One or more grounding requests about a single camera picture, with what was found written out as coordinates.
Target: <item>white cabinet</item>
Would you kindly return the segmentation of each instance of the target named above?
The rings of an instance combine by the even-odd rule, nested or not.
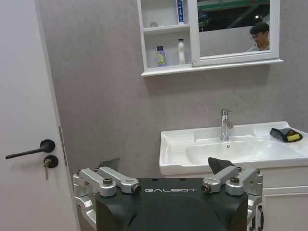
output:
[[[308,167],[293,167],[263,171],[266,187],[260,204],[264,212],[263,231],[308,230],[307,170]],[[256,231],[259,230],[260,220],[260,211],[257,210]]]
[[[308,186],[269,188],[263,193],[264,231],[308,230]]]

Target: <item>cabinet handle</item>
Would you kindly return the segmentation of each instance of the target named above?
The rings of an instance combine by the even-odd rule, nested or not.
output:
[[[256,228],[256,217],[253,217],[251,220],[251,227],[249,227],[249,230],[253,231],[255,230],[255,228]]]
[[[259,205],[258,210],[259,210],[260,213],[261,213],[261,224],[260,224],[261,226],[258,227],[258,230],[259,230],[259,231],[262,231],[262,230],[263,230],[263,227],[264,227],[264,213],[263,213],[263,208],[262,208],[261,205]]]

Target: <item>man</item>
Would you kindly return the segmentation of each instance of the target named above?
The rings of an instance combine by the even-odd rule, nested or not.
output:
[[[251,40],[255,41],[255,45],[247,52],[269,50],[269,30],[270,26],[267,23],[259,22],[255,24],[250,30]]]

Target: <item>glasses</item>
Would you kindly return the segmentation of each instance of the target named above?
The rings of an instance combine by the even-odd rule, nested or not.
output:
[[[261,34],[258,34],[258,35],[253,35],[252,37],[250,37],[251,40],[254,40],[254,39],[258,39],[261,37]]]

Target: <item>sponge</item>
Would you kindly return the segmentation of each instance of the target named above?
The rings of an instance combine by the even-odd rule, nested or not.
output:
[[[291,136],[287,136],[287,139],[288,139],[289,142],[295,141],[295,140],[299,140],[300,139],[300,135],[299,134],[294,134],[294,135],[291,135]]]

